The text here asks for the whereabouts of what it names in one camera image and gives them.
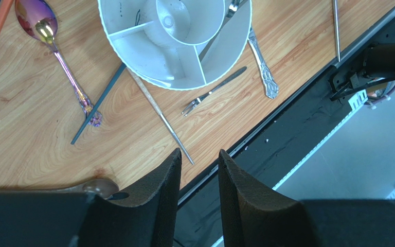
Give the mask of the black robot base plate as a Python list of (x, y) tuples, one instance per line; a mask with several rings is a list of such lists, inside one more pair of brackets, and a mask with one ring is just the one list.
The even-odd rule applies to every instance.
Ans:
[[(390, 43), (395, 43), (395, 16), (376, 25), (372, 36), (364, 37), (342, 65), (330, 65), (310, 79), (228, 154), (264, 184), (281, 185), (367, 101), (364, 54), (375, 45)], [(223, 237), (217, 162), (179, 195), (174, 246), (220, 244)]]

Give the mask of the silver table knife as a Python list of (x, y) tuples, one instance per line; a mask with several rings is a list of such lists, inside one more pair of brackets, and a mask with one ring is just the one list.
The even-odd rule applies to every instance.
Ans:
[(279, 94), (279, 86), (275, 82), (275, 79), (266, 63), (266, 60), (263, 57), (256, 34), (252, 27), (249, 30), (248, 43), (256, 59), (258, 70), (260, 72), (260, 77), (264, 85), (265, 94), (268, 98), (275, 99)]

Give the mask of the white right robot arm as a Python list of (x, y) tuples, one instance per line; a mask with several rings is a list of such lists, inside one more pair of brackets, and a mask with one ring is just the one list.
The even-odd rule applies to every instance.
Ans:
[(363, 68), (369, 78), (395, 80), (395, 43), (377, 44), (365, 49)]

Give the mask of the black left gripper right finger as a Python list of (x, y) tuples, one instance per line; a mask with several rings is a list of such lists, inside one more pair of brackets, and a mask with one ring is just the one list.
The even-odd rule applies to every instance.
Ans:
[(395, 200), (294, 200), (241, 169), (221, 150), (225, 246), (395, 246)]

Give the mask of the silver chopstick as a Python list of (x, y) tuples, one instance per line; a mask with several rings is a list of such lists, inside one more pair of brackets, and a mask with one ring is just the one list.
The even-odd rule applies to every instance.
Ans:
[(340, 54), (339, 14), (338, 14), (338, 2), (337, 2), (337, 0), (332, 0), (332, 9), (333, 9), (335, 52), (336, 52), (337, 62), (339, 63), (341, 61), (341, 54)]

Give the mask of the dark brown wooden spoon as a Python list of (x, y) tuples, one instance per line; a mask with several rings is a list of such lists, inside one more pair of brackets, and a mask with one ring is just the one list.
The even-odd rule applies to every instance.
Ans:
[(109, 179), (92, 179), (77, 185), (62, 188), (0, 189), (0, 192), (7, 193), (94, 193), (103, 199), (110, 198), (118, 191), (118, 185)]

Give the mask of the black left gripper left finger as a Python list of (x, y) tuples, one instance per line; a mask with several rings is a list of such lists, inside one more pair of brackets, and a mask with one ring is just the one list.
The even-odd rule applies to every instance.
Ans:
[(182, 154), (103, 199), (0, 192), (0, 246), (173, 246)]

